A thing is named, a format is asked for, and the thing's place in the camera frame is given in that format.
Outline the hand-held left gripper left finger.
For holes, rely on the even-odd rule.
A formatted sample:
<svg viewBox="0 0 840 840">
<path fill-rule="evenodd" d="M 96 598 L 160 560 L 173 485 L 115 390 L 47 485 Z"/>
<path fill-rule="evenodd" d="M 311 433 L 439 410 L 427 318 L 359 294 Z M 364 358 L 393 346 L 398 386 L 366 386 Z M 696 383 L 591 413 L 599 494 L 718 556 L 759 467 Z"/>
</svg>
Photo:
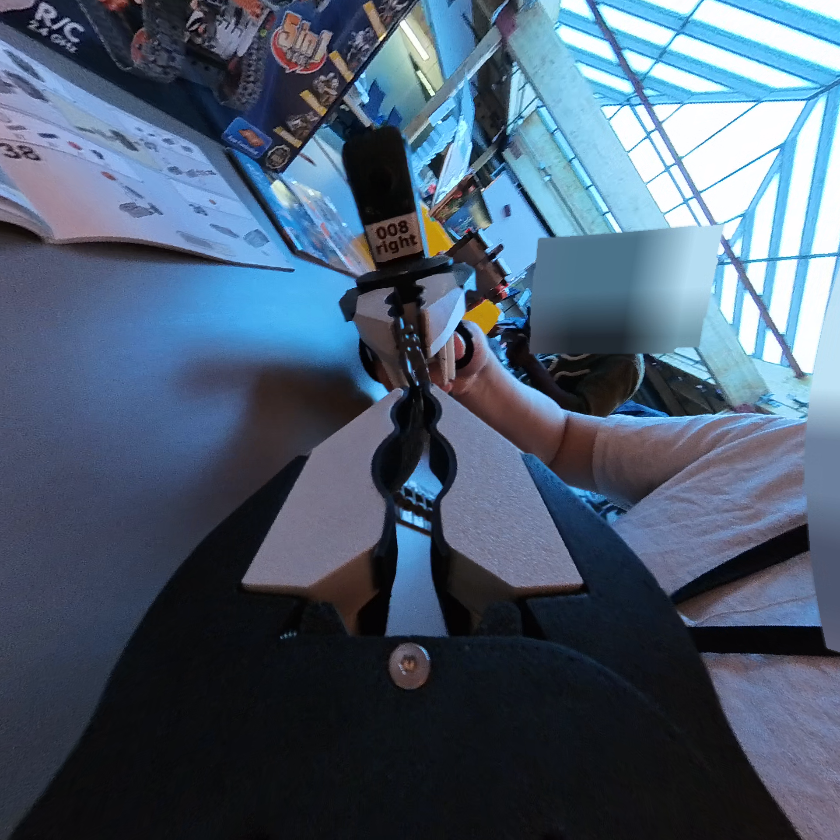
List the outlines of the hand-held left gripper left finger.
<svg viewBox="0 0 840 840">
<path fill-rule="evenodd" d="M 375 597 L 373 554 L 385 526 L 375 451 L 394 432 L 394 390 L 310 453 L 243 580 L 248 592 L 332 604 L 353 635 Z"/>
</svg>

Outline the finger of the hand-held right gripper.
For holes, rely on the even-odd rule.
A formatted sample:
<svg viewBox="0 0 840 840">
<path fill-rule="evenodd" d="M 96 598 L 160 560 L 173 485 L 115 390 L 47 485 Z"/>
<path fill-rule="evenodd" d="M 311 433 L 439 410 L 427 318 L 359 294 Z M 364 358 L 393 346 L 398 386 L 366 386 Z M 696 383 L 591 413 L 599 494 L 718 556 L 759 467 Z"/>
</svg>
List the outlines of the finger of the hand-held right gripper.
<svg viewBox="0 0 840 840">
<path fill-rule="evenodd" d="M 401 328 L 396 323 L 402 317 L 403 301 L 397 291 L 361 291 L 356 298 L 354 324 L 360 335 L 359 354 L 365 371 L 382 382 L 376 366 L 382 364 L 388 382 L 405 388 L 412 382 L 401 360 Z"/>
<path fill-rule="evenodd" d="M 428 360 L 445 347 L 464 315 L 465 292 L 456 275 L 422 279 L 423 345 Z"/>
</svg>

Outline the dark printed toy box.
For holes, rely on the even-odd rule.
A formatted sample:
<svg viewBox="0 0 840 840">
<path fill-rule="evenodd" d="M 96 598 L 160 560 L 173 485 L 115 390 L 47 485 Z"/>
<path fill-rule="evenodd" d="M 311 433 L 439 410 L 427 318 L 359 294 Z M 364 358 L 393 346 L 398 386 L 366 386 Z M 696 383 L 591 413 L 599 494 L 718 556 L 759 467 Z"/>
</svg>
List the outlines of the dark printed toy box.
<svg viewBox="0 0 840 840">
<path fill-rule="evenodd" d="M 485 230 L 492 224 L 483 193 L 475 185 L 455 189 L 446 202 L 435 207 L 432 217 L 457 238 L 468 231 Z"/>
</svg>

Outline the person's right hand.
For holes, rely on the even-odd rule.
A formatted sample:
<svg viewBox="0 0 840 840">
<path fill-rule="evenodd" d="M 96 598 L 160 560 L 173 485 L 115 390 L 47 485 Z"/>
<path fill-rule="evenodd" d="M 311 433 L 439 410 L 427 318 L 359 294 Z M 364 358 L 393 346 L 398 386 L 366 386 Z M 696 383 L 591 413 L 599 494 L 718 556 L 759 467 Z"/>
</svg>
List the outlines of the person's right hand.
<svg viewBox="0 0 840 840">
<path fill-rule="evenodd" d="M 504 373 L 487 336 L 474 322 L 462 320 L 444 349 L 455 366 L 455 378 L 446 380 L 448 368 L 434 358 L 429 364 L 430 379 L 461 403 L 469 397 L 477 397 L 480 390 L 490 383 L 492 375 Z"/>
</svg>

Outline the person's right forearm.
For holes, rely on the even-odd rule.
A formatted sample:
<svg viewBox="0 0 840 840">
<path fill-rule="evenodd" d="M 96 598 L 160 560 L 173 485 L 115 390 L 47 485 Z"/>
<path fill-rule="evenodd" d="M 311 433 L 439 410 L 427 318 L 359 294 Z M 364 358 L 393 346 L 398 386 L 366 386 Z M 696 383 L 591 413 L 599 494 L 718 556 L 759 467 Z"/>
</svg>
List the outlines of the person's right forearm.
<svg viewBox="0 0 840 840">
<path fill-rule="evenodd" d="M 507 372 L 492 375 L 477 397 L 461 404 L 567 484 L 596 489 L 593 461 L 602 418 L 565 411 Z"/>
</svg>

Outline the blue printed leaflet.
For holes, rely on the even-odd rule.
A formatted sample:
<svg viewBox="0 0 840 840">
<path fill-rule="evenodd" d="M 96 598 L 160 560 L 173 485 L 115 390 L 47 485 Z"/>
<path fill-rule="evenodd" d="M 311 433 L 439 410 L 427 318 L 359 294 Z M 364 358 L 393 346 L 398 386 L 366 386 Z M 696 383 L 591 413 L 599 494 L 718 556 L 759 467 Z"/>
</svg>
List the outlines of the blue printed leaflet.
<svg viewBox="0 0 840 840">
<path fill-rule="evenodd" d="M 227 150 L 227 157 L 295 256 L 348 277 L 373 270 L 370 254 L 326 196 L 267 175 L 239 151 Z"/>
</svg>

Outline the blue robot kit box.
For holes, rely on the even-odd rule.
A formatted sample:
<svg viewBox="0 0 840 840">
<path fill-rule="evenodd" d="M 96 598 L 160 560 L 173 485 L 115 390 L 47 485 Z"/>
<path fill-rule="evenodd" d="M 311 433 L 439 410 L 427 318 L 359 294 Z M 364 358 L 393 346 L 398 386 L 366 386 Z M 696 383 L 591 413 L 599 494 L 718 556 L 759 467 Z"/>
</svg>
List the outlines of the blue robot kit box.
<svg viewBox="0 0 840 840">
<path fill-rule="evenodd" d="M 2 2 L 2 23 L 283 173 L 414 6 Z"/>
</svg>

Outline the white instruction booklet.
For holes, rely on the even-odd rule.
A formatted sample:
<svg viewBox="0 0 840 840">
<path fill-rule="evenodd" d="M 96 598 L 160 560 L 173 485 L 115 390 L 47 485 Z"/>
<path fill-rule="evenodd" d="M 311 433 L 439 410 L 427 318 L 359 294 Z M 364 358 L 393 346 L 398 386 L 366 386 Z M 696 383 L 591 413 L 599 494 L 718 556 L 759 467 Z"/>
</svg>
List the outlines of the white instruction booklet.
<svg viewBox="0 0 840 840">
<path fill-rule="evenodd" d="M 2 41 L 1 218 L 54 245 L 124 243 L 292 271 L 200 145 Z"/>
</svg>

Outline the grey desk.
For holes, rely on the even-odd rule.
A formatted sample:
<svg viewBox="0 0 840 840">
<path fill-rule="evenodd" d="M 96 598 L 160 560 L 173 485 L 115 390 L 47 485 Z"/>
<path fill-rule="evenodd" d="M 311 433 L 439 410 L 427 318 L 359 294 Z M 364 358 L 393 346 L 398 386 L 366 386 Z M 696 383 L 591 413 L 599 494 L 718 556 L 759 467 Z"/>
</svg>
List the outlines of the grey desk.
<svg viewBox="0 0 840 840">
<path fill-rule="evenodd" d="M 350 279 L 2 225 L 2 838 L 178 565 L 384 395 Z"/>
</svg>

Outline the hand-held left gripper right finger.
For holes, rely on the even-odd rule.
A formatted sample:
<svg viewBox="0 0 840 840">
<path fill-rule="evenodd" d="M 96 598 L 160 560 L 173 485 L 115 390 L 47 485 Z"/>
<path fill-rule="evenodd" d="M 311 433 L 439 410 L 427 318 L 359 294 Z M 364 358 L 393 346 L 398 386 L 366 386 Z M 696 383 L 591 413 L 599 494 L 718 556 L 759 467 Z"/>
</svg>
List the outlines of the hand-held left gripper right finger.
<svg viewBox="0 0 840 840">
<path fill-rule="evenodd" d="M 497 602 L 585 591 L 522 452 L 437 387 L 425 389 L 432 575 L 449 635 Z"/>
</svg>

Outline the black toy robot orange wheels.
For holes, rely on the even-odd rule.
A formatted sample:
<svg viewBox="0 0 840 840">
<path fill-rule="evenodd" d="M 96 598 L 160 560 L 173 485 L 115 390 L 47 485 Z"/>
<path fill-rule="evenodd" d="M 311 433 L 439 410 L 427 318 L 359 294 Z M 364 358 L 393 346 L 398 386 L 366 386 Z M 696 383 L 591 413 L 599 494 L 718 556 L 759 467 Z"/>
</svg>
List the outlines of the black toy robot orange wheels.
<svg viewBox="0 0 840 840">
<path fill-rule="evenodd" d="M 478 307 L 481 302 L 489 301 L 494 305 L 519 294 L 508 281 L 509 270 L 499 262 L 503 245 L 490 247 L 481 234 L 468 230 L 441 254 L 452 258 L 456 264 L 467 264 L 475 271 L 475 289 L 465 292 L 466 310 Z"/>
</svg>

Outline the large grid window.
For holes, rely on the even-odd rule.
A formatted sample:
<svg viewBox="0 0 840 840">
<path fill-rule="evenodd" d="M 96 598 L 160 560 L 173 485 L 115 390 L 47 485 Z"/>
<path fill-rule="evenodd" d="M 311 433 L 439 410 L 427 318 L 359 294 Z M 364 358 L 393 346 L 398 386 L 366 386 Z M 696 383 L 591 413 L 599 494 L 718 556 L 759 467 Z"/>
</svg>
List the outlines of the large grid window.
<svg viewBox="0 0 840 840">
<path fill-rule="evenodd" d="M 719 224 L 754 359 L 810 374 L 838 278 L 839 2 L 563 1 L 555 31 L 671 227 Z"/>
</svg>

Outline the yellow plastic bin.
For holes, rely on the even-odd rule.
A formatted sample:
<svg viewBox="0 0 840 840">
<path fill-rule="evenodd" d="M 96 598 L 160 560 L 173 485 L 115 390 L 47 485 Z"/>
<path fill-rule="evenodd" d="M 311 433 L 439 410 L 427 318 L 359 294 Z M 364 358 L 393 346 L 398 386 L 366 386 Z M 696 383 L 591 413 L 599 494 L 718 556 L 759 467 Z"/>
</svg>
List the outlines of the yellow plastic bin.
<svg viewBox="0 0 840 840">
<path fill-rule="evenodd" d="M 425 206 L 422 207 L 422 218 L 427 246 L 432 256 L 447 254 L 456 246 L 458 240 L 448 235 L 444 226 L 429 215 Z M 352 244 L 360 251 L 366 264 L 372 266 L 371 252 L 364 235 L 354 236 Z M 465 320 L 477 324 L 485 335 L 490 335 L 500 316 L 496 305 L 484 299 L 478 292 L 471 290 L 466 293 L 466 307 Z"/>
</svg>

